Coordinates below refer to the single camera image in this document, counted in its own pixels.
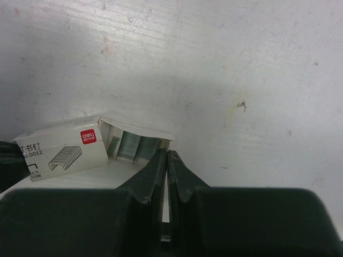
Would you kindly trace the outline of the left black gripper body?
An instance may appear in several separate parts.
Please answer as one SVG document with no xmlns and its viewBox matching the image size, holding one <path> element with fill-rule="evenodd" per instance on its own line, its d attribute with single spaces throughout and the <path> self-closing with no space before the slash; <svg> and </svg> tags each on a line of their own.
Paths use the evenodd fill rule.
<svg viewBox="0 0 343 257">
<path fill-rule="evenodd" d="M 29 176 L 29 169 L 20 148 L 15 143 L 1 141 L 0 192 Z"/>
</svg>

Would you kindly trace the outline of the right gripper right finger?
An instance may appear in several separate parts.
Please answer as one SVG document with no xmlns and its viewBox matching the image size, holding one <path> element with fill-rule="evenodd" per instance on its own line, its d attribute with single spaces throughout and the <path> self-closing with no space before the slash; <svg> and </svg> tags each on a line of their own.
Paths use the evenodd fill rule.
<svg viewBox="0 0 343 257">
<path fill-rule="evenodd" d="M 167 155 L 175 256 L 342 256 L 320 198 L 300 188 L 211 187 Z"/>
</svg>

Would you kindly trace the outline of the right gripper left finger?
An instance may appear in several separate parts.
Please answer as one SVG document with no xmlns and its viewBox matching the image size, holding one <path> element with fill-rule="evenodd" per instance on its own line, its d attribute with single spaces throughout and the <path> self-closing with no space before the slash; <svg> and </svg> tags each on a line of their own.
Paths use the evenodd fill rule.
<svg viewBox="0 0 343 257">
<path fill-rule="evenodd" d="M 157 256 L 167 152 L 116 189 L 22 189 L 1 200 L 1 256 Z"/>
</svg>

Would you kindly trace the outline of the small strip of staples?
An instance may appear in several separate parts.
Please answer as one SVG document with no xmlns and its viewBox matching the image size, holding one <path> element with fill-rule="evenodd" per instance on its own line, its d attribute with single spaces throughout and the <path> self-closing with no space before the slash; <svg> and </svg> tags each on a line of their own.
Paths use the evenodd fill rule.
<svg viewBox="0 0 343 257">
<path fill-rule="evenodd" d="M 139 135 L 124 131 L 117 157 L 134 162 L 133 159 L 138 148 L 140 137 Z"/>
</svg>

